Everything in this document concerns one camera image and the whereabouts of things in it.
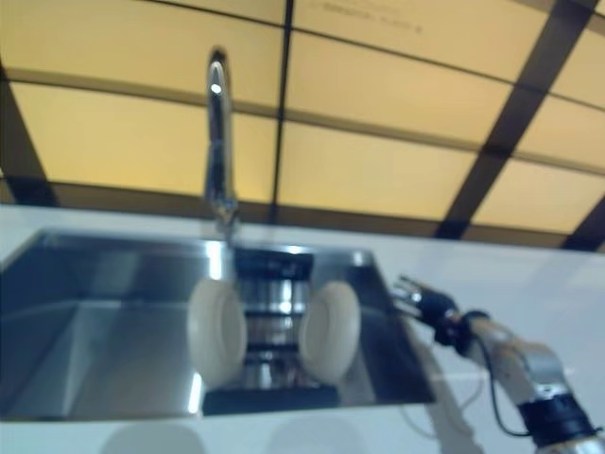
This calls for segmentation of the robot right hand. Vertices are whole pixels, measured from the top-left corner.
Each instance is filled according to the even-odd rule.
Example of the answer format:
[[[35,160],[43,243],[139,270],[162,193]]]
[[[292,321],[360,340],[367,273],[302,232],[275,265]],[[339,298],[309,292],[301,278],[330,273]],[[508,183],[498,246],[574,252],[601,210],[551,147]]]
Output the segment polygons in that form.
[[[391,291],[392,305],[400,312],[437,330],[461,318],[455,301],[446,293],[420,281],[400,275]]]

